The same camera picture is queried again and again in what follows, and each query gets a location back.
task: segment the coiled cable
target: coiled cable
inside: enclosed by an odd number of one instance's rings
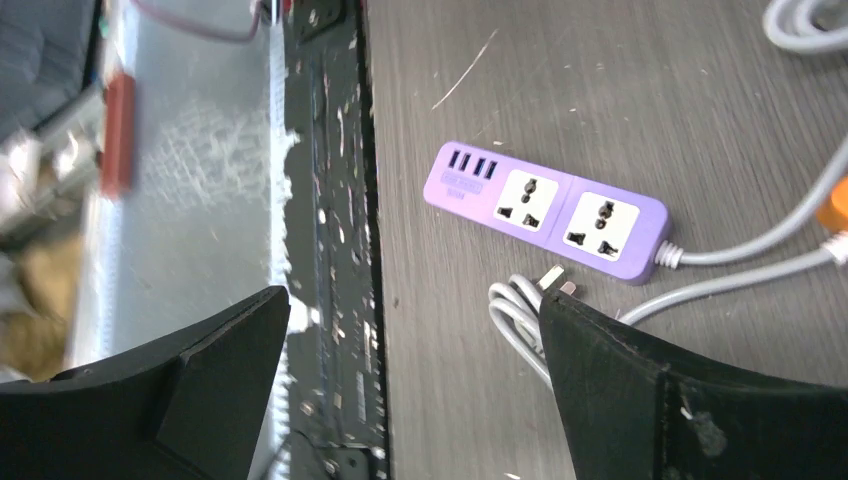
[[[542,293],[538,287],[521,275],[509,277],[509,284],[495,283],[489,287],[489,315],[501,335],[533,370],[548,388],[553,389],[551,375],[545,363],[542,334],[539,331],[539,308]]]
[[[763,28],[772,43],[790,52],[843,50],[848,48],[848,28],[823,30],[817,19],[827,8],[838,5],[833,0],[772,0],[763,15]]]

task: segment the orange plug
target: orange plug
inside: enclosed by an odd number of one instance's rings
[[[848,177],[830,192],[830,198],[819,208],[816,216],[828,230],[848,231]]]

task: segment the wood grain surface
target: wood grain surface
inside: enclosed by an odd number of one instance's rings
[[[486,311],[492,282],[563,259],[425,204],[439,147],[459,140],[657,197],[690,251],[747,240],[794,207],[848,132],[845,59],[779,52],[762,33],[766,3],[370,2],[396,478],[574,478],[552,396]],[[615,316],[825,238],[811,224],[755,261],[664,270],[645,287],[565,266],[582,299]],[[640,328],[848,386],[846,287],[848,272],[822,268]]]

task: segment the purple power strip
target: purple power strip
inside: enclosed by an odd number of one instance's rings
[[[637,285],[671,227],[659,200],[458,142],[439,150],[424,199]]]

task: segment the gray cable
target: gray cable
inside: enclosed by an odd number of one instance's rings
[[[489,315],[504,338],[521,357],[553,389],[551,375],[541,351],[539,308],[542,294],[536,285],[521,275],[509,277],[509,285],[495,283],[489,287]]]
[[[842,180],[848,170],[848,137],[842,140],[839,149],[825,167],[813,187],[801,200],[795,210],[774,228],[763,235],[741,245],[707,253],[683,253],[680,263],[683,265],[720,265],[736,262],[760,254],[797,232],[816,213],[818,207],[828,198],[831,190]]]
[[[648,300],[633,310],[627,312],[618,320],[626,325],[634,325],[645,318],[680,305],[696,298],[715,295],[731,290],[770,282],[789,275],[809,270],[834,261],[834,254],[826,248],[783,261],[762,268],[755,268],[741,273],[728,275],[726,277],[707,280],[677,290],[672,290],[665,295]]]
[[[834,52],[848,48],[848,28],[823,31],[816,17],[828,7],[839,6],[833,0],[772,0],[763,15],[766,36],[778,47],[800,54]]]

